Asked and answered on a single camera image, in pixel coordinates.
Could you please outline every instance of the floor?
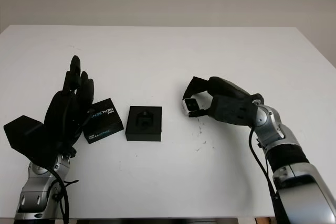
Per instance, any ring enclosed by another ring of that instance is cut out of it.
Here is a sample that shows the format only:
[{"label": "floor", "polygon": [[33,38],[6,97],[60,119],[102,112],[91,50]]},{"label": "floor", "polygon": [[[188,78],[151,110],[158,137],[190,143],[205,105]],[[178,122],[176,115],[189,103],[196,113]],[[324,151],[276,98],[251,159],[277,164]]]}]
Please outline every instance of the floor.
[{"label": "floor", "polygon": [[[0,219],[0,224],[13,224],[13,219]],[[225,219],[127,219],[127,220],[71,220],[70,224],[276,224],[274,218]]]}]

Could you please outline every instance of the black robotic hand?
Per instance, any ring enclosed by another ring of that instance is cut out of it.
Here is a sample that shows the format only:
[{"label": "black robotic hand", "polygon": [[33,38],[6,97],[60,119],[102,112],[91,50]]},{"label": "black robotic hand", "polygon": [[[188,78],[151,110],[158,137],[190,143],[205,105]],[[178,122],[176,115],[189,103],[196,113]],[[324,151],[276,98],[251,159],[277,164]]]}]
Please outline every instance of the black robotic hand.
[{"label": "black robotic hand", "polygon": [[74,56],[44,124],[23,115],[4,126],[11,147],[44,168],[53,166],[58,154],[74,157],[72,146],[93,113],[93,93],[93,80],[84,71],[80,74],[80,60]]}]

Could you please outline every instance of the black holder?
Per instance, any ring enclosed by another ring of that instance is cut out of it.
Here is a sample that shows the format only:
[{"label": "black holder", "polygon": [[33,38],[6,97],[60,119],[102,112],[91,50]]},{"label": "black holder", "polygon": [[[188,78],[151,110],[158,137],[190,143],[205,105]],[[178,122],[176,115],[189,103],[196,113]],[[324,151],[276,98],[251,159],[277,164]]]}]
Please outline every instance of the black holder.
[{"label": "black holder", "polygon": [[162,107],[131,106],[128,115],[127,141],[161,141]]}]

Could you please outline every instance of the silver robotic arm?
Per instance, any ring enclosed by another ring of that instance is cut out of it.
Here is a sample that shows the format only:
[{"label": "silver robotic arm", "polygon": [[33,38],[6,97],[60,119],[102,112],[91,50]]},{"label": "silver robotic arm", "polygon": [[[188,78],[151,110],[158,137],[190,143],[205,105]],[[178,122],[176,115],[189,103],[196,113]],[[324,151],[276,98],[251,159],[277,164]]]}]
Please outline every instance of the silver robotic arm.
[{"label": "silver robotic arm", "polygon": [[[207,91],[213,99],[200,109],[192,96]],[[278,224],[336,223],[335,200],[317,169],[309,163],[292,131],[279,113],[266,105],[260,94],[248,92],[219,77],[193,77],[182,98],[189,117],[208,115],[217,121],[251,127],[249,146],[266,176]],[[273,171],[273,184],[255,154],[253,133]]]},{"label": "silver robotic arm", "polygon": [[[70,169],[70,157],[58,155],[53,170],[62,180]],[[61,187],[53,174],[47,169],[33,164],[28,167],[28,180],[22,188],[15,223],[41,223],[56,219],[61,200]]]},{"label": "silver robotic arm", "polygon": [[256,105],[254,131],[274,173],[276,197],[288,223],[336,223],[336,202],[292,131],[282,124],[275,109]]}]

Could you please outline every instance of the black box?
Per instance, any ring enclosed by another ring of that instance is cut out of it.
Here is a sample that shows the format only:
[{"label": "black box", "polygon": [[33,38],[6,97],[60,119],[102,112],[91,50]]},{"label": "black box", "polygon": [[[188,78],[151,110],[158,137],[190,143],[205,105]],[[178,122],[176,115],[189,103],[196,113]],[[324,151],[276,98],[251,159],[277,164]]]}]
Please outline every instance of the black box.
[{"label": "black box", "polygon": [[92,108],[95,112],[83,130],[89,144],[124,129],[110,98],[93,104]]},{"label": "black box", "polygon": [[131,106],[128,115],[127,141],[161,141],[162,107]]}]

